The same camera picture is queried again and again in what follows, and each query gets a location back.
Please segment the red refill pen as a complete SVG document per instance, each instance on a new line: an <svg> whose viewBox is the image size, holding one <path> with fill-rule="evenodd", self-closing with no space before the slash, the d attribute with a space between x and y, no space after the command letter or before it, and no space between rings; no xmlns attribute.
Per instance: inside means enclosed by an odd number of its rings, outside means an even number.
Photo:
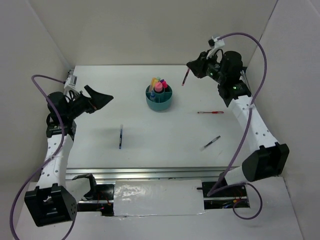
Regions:
<svg viewBox="0 0 320 240"><path fill-rule="evenodd" d="M181 86L184 86L184 85L185 85L185 82L186 82L186 80L187 80L187 78L188 78L189 72L190 72L190 69L188 68L187 71L186 71L186 73L185 73L185 75L184 75L184 78L183 78L183 80L182 80Z"/></svg>

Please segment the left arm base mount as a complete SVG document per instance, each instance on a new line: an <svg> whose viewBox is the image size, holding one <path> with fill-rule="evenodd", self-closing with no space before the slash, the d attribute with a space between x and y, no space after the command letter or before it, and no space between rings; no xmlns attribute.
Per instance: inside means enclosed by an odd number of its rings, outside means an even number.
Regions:
<svg viewBox="0 0 320 240"><path fill-rule="evenodd" d="M78 212L99 212L114 216L114 184L98 184L91 173L77 175L70 182L71 194L77 201Z"/></svg>

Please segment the pink bottle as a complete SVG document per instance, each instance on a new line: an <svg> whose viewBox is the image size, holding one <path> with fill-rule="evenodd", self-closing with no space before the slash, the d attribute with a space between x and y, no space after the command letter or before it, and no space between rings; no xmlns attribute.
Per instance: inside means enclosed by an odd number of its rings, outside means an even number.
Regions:
<svg viewBox="0 0 320 240"><path fill-rule="evenodd" d="M154 85L154 88L153 88L154 92L155 93L161 93L164 88L163 88L163 84L161 82L157 82L155 85Z"/></svg>

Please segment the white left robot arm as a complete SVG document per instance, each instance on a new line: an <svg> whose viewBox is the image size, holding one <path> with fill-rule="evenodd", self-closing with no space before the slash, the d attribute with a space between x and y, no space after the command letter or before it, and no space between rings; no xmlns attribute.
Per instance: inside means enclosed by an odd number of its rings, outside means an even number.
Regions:
<svg viewBox="0 0 320 240"><path fill-rule="evenodd" d="M99 187L91 173L80 174L66 185L68 159L74 144L77 125L75 118L83 113L92 114L113 100L112 95L99 93L86 85L85 90L75 93L69 90L47 95L49 115L46 119L47 153L50 160L41 169L34 190L27 191L24 202L38 227L73 221L78 202L97 197Z"/></svg>

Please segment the blue refill pen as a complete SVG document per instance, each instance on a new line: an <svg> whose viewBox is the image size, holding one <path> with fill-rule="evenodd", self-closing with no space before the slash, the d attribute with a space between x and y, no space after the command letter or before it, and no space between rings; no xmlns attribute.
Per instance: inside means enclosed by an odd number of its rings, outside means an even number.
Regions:
<svg viewBox="0 0 320 240"><path fill-rule="evenodd" d="M119 130L119 145L118 148L122 149L122 142L123 142L123 132L124 132L124 125L120 125L120 130Z"/></svg>

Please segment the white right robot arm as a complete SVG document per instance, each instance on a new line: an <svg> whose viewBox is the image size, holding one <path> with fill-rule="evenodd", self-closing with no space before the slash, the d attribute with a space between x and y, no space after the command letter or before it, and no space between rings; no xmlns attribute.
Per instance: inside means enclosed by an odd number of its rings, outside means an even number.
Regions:
<svg viewBox="0 0 320 240"><path fill-rule="evenodd" d="M220 97L246 132L250 155L240 166L225 173L218 184L220 194L230 196L236 189L235 184L280 175L290 150L272 135L252 103L252 93L243 81L242 56L236 51L227 51L220 61L217 59L217 56L207 58L204 51L186 65L195 77L210 77L218 83Z"/></svg>

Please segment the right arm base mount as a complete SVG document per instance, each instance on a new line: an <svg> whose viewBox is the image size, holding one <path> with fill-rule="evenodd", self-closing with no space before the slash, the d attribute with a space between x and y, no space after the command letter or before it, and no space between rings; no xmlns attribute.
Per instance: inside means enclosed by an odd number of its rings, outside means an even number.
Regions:
<svg viewBox="0 0 320 240"><path fill-rule="evenodd" d="M244 186L234 186L207 196L209 190L215 183L215 181L202 182L201 186L196 188L203 194L205 210L232 209L236 203L236 208L250 207L249 200L247 199L247 191Z"/></svg>

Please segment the yellow highlighter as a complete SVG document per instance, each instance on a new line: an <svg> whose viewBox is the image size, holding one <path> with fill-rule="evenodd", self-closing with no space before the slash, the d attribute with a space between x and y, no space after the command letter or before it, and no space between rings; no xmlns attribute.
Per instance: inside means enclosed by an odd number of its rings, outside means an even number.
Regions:
<svg viewBox="0 0 320 240"><path fill-rule="evenodd" d="M154 87L155 87L155 83L156 83L156 77L153 77L152 78L152 81L151 81L151 84L150 84L150 87L149 87L149 91L151 92L153 89L154 89Z"/></svg>

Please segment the blue cap spray bottle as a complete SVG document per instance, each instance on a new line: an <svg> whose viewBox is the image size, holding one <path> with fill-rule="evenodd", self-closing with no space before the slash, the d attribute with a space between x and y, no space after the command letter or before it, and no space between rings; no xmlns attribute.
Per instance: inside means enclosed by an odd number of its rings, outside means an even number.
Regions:
<svg viewBox="0 0 320 240"><path fill-rule="evenodd" d="M152 102L156 101L156 95L155 95L155 92L153 90L150 92L150 98L149 99Z"/></svg>

